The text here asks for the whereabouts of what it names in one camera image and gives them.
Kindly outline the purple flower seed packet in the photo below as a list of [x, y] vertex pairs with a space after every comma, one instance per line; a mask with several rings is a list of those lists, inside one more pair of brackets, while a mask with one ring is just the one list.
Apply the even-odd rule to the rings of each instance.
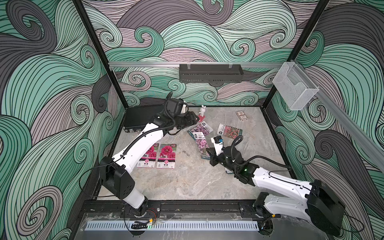
[[197, 124], [193, 128], [189, 129], [187, 133], [194, 139], [202, 139], [202, 136], [207, 137], [214, 130], [205, 121]]

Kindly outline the white back seed packet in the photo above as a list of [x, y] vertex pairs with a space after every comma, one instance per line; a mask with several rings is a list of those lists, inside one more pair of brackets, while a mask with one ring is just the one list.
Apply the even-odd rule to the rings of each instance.
[[193, 132], [192, 133], [195, 142], [198, 146], [200, 155], [202, 159], [210, 160], [210, 155], [207, 152], [207, 148], [209, 148], [209, 145], [207, 143], [206, 137], [203, 132]]

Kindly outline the hollyhock seed packet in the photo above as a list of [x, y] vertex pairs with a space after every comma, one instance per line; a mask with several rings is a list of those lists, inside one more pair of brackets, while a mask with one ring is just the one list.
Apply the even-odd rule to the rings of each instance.
[[157, 160], [157, 169], [174, 169], [176, 164], [176, 144], [160, 144], [160, 155]]
[[153, 144], [137, 163], [138, 168], [155, 168], [159, 143]]

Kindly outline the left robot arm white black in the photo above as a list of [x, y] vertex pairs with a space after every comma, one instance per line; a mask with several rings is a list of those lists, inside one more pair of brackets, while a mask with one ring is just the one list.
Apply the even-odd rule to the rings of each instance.
[[178, 116], [167, 116], [161, 113], [153, 116], [144, 130], [125, 149], [113, 157], [104, 157], [100, 162], [100, 182], [115, 197], [127, 203], [136, 211], [136, 215], [144, 215], [148, 207], [148, 198], [136, 187], [131, 172], [144, 154], [169, 131], [196, 125], [199, 117], [194, 112]]

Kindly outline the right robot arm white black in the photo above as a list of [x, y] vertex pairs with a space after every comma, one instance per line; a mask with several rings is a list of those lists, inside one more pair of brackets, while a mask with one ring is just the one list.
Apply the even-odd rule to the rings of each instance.
[[219, 153], [208, 148], [210, 164], [218, 164], [234, 173], [235, 179], [246, 185], [264, 188], [278, 193], [274, 196], [261, 193], [255, 202], [258, 215], [271, 218], [285, 215], [311, 222], [324, 233], [339, 236], [345, 213], [345, 204], [337, 194], [320, 180], [299, 181], [281, 176], [251, 162], [238, 164], [225, 148]]

